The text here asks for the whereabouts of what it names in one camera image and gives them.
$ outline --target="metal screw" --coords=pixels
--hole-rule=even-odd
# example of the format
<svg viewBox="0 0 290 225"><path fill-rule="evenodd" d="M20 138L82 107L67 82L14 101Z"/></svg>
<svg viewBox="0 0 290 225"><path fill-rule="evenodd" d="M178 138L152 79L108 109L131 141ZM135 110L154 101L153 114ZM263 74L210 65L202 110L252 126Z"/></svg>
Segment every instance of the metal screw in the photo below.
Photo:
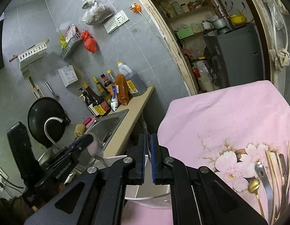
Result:
<svg viewBox="0 0 290 225"><path fill-rule="evenodd" d="M203 166L203 167L200 168L200 172L202 172L202 173L208 173L209 172L209 169L207 167Z"/></svg>
<svg viewBox="0 0 290 225"><path fill-rule="evenodd" d="M125 157L125 158L123 159L123 161L124 161L125 163L131 163L131 162L132 162L132 158L131 158L131 157Z"/></svg>
<svg viewBox="0 0 290 225"><path fill-rule="evenodd" d="M166 157L165 162L172 163L172 162L174 162L174 158L173 157Z"/></svg>
<svg viewBox="0 0 290 225"><path fill-rule="evenodd" d="M87 169L87 171L88 171L88 173L90 173L90 174L92 174L92 173L95 173L96 171L97 171L97 167L89 167L88 169Z"/></svg>

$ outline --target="countertop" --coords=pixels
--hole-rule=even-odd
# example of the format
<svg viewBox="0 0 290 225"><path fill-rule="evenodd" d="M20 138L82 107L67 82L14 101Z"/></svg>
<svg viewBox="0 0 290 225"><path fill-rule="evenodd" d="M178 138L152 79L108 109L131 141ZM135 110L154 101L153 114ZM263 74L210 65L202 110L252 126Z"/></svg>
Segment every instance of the countertop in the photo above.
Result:
<svg viewBox="0 0 290 225"><path fill-rule="evenodd" d="M120 105L117 108L115 112L125 109L129 109L129 111L105 148L103 155L104 158L121 155L153 90L154 86L149 86L143 95L131 98L127 106Z"/></svg>

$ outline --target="curved metal faucet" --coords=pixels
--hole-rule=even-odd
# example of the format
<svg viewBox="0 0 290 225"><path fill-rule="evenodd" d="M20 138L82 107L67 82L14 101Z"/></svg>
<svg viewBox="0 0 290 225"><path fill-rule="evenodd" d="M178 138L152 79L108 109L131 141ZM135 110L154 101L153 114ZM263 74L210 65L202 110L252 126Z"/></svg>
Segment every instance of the curved metal faucet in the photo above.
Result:
<svg viewBox="0 0 290 225"><path fill-rule="evenodd" d="M53 145L55 147L57 147L60 150L60 148L58 147L58 145L56 144L56 142L49 136L49 134L47 132L47 125L48 125L48 123L51 120L56 120L56 121L62 123L63 122L63 119L60 119L60 118L57 118L57 117L51 117L51 118L47 119L46 122L45 122L45 124L44 124L44 132L45 132L46 137L51 141L51 143L53 143Z"/></svg>

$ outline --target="yellow plant pot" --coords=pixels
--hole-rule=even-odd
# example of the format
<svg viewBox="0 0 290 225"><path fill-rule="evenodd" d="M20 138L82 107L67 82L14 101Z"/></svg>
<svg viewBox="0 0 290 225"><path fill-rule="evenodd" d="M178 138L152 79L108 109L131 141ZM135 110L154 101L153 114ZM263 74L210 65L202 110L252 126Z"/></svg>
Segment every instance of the yellow plant pot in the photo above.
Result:
<svg viewBox="0 0 290 225"><path fill-rule="evenodd" d="M231 16L229 16L229 19L231 20L231 22L234 25L242 25L242 24L245 24L247 22L247 18L243 13L231 15Z"/></svg>

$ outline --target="black wok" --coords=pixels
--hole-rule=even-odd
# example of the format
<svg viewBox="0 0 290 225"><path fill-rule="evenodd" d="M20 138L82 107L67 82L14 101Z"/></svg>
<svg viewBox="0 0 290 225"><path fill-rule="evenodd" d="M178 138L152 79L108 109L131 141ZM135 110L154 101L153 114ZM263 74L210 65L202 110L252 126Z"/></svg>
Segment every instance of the black wok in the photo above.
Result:
<svg viewBox="0 0 290 225"><path fill-rule="evenodd" d="M28 111L28 129L33 138L46 148L51 147L52 143L45 135L44 124L51 117L63 119L62 123L50 121L47 125L49 136L58 142L65 132L65 126L71 122L61 104L53 98L42 97L36 100Z"/></svg>

